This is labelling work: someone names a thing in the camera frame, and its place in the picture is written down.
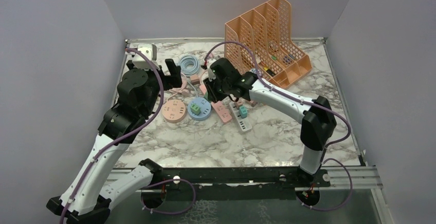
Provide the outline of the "teal plug adapter front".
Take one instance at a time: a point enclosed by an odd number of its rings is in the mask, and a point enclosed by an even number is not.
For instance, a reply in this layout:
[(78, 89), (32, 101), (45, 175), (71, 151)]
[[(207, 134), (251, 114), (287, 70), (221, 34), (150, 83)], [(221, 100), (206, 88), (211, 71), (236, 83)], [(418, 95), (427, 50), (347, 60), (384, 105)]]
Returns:
[(242, 119), (247, 118), (247, 116), (248, 116), (248, 109), (245, 106), (243, 106), (243, 105), (240, 106), (239, 109), (238, 109), (238, 112), (239, 112), (239, 116)]

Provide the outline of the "green plug adapter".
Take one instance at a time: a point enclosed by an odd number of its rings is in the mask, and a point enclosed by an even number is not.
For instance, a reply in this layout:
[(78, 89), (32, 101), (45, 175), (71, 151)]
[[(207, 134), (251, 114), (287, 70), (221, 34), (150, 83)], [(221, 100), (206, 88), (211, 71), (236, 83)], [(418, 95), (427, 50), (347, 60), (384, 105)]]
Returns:
[(201, 113), (201, 108), (196, 103), (191, 103), (190, 111), (193, 115), (198, 116)]

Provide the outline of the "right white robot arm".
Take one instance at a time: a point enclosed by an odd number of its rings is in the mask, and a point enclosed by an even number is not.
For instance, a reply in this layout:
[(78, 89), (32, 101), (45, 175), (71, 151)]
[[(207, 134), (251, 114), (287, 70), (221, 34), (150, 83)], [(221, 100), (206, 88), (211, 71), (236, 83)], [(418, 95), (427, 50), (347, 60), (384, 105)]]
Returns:
[(325, 154), (325, 145), (337, 125), (329, 101), (322, 96), (311, 99), (291, 93), (250, 71), (240, 74), (226, 58), (213, 60), (207, 71), (204, 85), (209, 101), (218, 102), (226, 97), (255, 101), (280, 111), (301, 124), (300, 140), (304, 148), (297, 169), (297, 181), (302, 186), (314, 183)]

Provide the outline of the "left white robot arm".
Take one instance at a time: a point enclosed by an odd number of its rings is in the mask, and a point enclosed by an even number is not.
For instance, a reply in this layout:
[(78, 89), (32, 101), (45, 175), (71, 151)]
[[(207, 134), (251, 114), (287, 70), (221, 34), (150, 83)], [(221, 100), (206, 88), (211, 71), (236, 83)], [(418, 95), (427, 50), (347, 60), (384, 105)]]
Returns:
[(136, 190), (161, 184), (161, 167), (150, 160), (115, 182), (106, 182), (136, 136), (158, 116), (165, 91), (182, 84), (181, 69), (172, 59), (165, 60), (169, 74), (164, 73), (154, 44), (129, 46), (126, 53), (131, 56), (128, 71), (117, 85), (118, 99), (104, 114), (90, 154), (68, 189), (46, 205), (60, 223), (104, 223)]

